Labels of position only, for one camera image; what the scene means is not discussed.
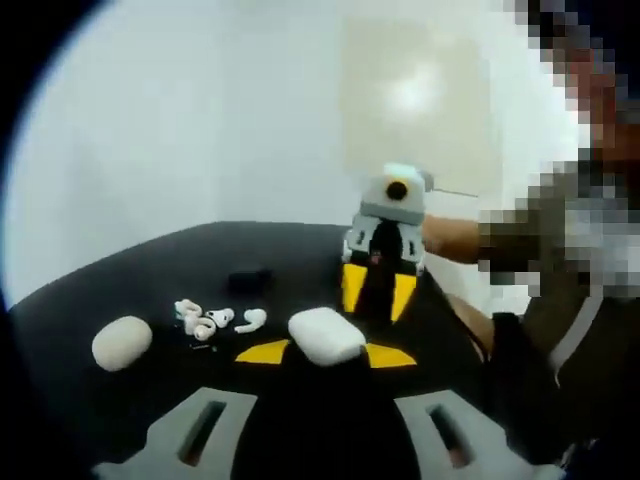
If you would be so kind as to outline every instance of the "black table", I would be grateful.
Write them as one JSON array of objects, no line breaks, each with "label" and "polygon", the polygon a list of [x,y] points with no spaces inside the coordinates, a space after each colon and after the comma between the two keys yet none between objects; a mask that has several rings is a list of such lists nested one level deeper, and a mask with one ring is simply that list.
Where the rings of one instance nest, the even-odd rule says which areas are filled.
[{"label": "black table", "polygon": [[[277,457],[285,445],[290,449],[308,442],[285,438],[292,432],[286,418],[305,402],[312,402],[310,411],[324,419],[318,425],[336,415],[359,422],[362,438],[348,441],[362,446],[368,461],[395,455],[387,462],[396,464],[395,473],[398,462],[410,469],[415,462],[394,417],[394,398],[453,389],[479,408],[485,399],[482,362],[428,272],[395,325],[353,319],[368,341],[401,348],[416,360],[415,366],[371,370],[350,362],[327,371],[306,362],[295,346],[285,351],[281,365],[234,361],[251,346],[288,338],[286,324],[294,313],[319,306],[340,311],[344,232],[344,227],[330,225],[203,225],[130,248],[54,281],[10,311],[38,392],[93,463],[130,457],[144,446],[151,423],[207,386],[259,398],[236,458],[243,465],[239,471],[251,463],[241,459],[256,458],[252,445],[260,435],[250,431],[274,436],[268,442],[272,448],[261,450],[263,462]],[[230,294],[229,274],[247,264],[270,269],[272,281],[260,292]],[[251,334],[219,330],[212,339],[217,351],[192,350],[193,340],[176,328],[174,319],[173,302],[182,298],[206,310],[231,307],[240,322],[245,309],[264,308],[267,323]],[[95,364],[91,342],[105,325],[125,315],[147,321],[153,343],[130,368],[108,373]],[[327,402],[336,396],[343,400]],[[371,429],[386,432],[387,439],[373,440]],[[380,473],[383,464],[373,462],[372,468]]]}]

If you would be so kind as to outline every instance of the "yellow panel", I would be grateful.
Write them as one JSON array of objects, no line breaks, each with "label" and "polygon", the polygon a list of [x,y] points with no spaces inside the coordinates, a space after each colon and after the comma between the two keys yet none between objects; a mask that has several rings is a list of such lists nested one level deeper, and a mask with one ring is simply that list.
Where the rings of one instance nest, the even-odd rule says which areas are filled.
[{"label": "yellow panel", "polygon": [[345,263],[342,269],[342,307],[345,312],[353,313],[360,297],[360,291],[367,276],[367,268]]},{"label": "yellow panel", "polygon": [[289,340],[278,340],[277,342],[256,345],[238,355],[236,362],[280,365],[284,349],[288,344]]},{"label": "yellow panel", "polygon": [[393,307],[391,308],[391,321],[397,322],[404,312],[411,294],[416,289],[418,278],[413,275],[396,275],[396,285],[393,291]]},{"label": "yellow panel", "polygon": [[371,368],[392,368],[417,365],[416,361],[402,350],[382,345],[367,343],[367,354],[369,354],[369,365]]}]

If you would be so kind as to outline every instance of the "white earbud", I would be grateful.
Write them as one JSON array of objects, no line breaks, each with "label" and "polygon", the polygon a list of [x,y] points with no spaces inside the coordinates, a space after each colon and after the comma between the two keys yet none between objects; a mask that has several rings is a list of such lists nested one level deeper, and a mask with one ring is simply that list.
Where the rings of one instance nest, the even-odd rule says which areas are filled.
[{"label": "white earbud", "polygon": [[213,320],[218,328],[224,328],[235,317],[235,313],[230,308],[223,310],[209,310],[205,315]]},{"label": "white earbud", "polygon": [[194,314],[197,317],[202,316],[202,308],[197,303],[193,303],[188,298],[175,302],[174,308],[176,311],[176,317],[180,320],[184,320],[189,314]]},{"label": "white earbud", "polygon": [[248,325],[239,325],[234,330],[236,333],[251,333],[262,327],[267,321],[267,312],[261,308],[254,308],[244,312],[244,319]]},{"label": "white earbud", "polygon": [[216,333],[216,325],[215,325],[215,323],[212,324],[212,325],[201,324],[201,325],[198,325],[193,330],[193,336],[197,340],[200,340],[201,342],[205,342],[205,341],[209,340],[209,338],[211,338],[214,333]]}]

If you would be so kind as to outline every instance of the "white oval object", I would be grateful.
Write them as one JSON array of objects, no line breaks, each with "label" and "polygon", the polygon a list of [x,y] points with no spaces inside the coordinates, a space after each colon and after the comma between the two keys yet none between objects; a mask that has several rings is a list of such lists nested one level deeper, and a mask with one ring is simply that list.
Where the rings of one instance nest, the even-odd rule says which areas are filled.
[{"label": "white oval object", "polygon": [[291,338],[316,365],[328,367],[361,354],[364,334],[330,308],[314,308],[296,313],[289,320]]},{"label": "white oval object", "polygon": [[108,372],[117,372],[136,361],[151,345],[147,322],[137,317],[114,320],[93,339],[91,352],[96,363]]},{"label": "white oval object", "polygon": [[234,330],[236,333],[251,333],[262,327],[267,321],[267,312],[261,308],[254,308],[244,312],[244,319],[248,325],[238,325]]}]

